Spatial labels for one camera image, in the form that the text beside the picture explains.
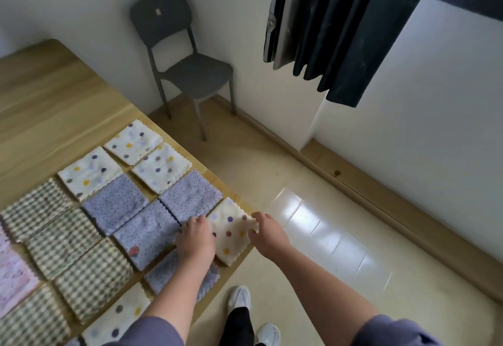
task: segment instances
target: black pants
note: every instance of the black pants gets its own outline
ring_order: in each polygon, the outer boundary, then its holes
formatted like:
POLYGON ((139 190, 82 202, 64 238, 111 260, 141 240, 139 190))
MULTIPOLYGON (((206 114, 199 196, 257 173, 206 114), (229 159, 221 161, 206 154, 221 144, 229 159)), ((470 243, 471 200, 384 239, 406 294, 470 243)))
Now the black pants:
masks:
POLYGON ((255 333, 248 308, 235 308, 227 317, 219 346, 254 346, 254 342, 255 333))

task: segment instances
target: shoe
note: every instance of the shoe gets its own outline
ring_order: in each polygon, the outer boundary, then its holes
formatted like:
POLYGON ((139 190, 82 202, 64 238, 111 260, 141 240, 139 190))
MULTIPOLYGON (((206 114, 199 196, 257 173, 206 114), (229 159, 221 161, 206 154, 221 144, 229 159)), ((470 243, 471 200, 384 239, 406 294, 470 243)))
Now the shoe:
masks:
POLYGON ((265 323, 259 329, 257 333, 257 338, 259 343, 263 343, 266 346, 280 346, 281 345, 281 333, 280 329, 272 323, 265 323))
POLYGON ((243 306, 244 307, 247 307, 248 310, 251 310, 252 308, 252 298, 251 298, 251 294, 250 294, 250 291, 248 289, 248 287, 242 285, 242 286, 239 286, 239 287, 235 287, 232 292, 230 292, 230 296, 229 296, 229 302, 228 302, 228 313, 227 315, 229 315, 229 313, 231 311, 233 311, 235 308, 242 308, 243 306))

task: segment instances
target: purple sleeve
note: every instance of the purple sleeve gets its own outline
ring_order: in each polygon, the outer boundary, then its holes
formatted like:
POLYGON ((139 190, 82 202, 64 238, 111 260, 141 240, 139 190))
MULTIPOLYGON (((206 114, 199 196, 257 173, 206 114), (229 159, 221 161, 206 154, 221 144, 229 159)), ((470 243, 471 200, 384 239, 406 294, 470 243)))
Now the purple sleeve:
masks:
POLYGON ((408 319, 394 321, 386 315, 371 318, 358 331, 351 346, 441 346, 440 342, 408 319))
POLYGON ((159 317, 141 317, 116 342, 103 346, 184 346, 172 324, 159 317))

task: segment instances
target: plastic chair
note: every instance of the plastic chair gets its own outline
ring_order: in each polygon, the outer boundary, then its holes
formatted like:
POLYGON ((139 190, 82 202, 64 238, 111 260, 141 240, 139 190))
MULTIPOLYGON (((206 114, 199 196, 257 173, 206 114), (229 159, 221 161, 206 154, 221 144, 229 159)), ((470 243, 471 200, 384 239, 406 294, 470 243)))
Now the plastic chair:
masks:
POLYGON ((138 0, 129 9, 129 17, 147 46, 148 58, 154 73, 155 83, 169 118, 170 109, 167 105, 166 95, 162 88, 161 79, 172 82, 183 95, 194 103, 202 138, 206 140, 201 110, 199 104, 229 82, 232 114, 236 114, 234 103, 234 90, 232 86, 232 66, 223 61, 213 59, 197 52, 196 42, 191 30, 192 13, 187 0, 138 0), (152 48, 161 40, 179 31, 187 30, 192 44, 192 55, 174 64, 164 72, 160 72, 154 60, 152 48))

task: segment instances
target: curtain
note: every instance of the curtain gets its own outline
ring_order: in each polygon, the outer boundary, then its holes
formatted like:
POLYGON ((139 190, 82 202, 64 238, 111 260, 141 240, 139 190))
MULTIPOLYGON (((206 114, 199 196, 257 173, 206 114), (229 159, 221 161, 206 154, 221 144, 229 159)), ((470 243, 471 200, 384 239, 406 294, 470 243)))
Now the curtain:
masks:
POLYGON ((303 69, 305 80, 321 76, 318 91, 329 90, 327 100, 356 107, 418 3, 273 0, 268 29, 269 34, 276 31, 276 40, 270 44, 267 58, 265 48, 264 61, 273 61, 274 69, 294 61, 294 76, 303 69), (281 24, 282 19, 288 23, 281 24), (283 35, 288 40, 281 40, 283 35))

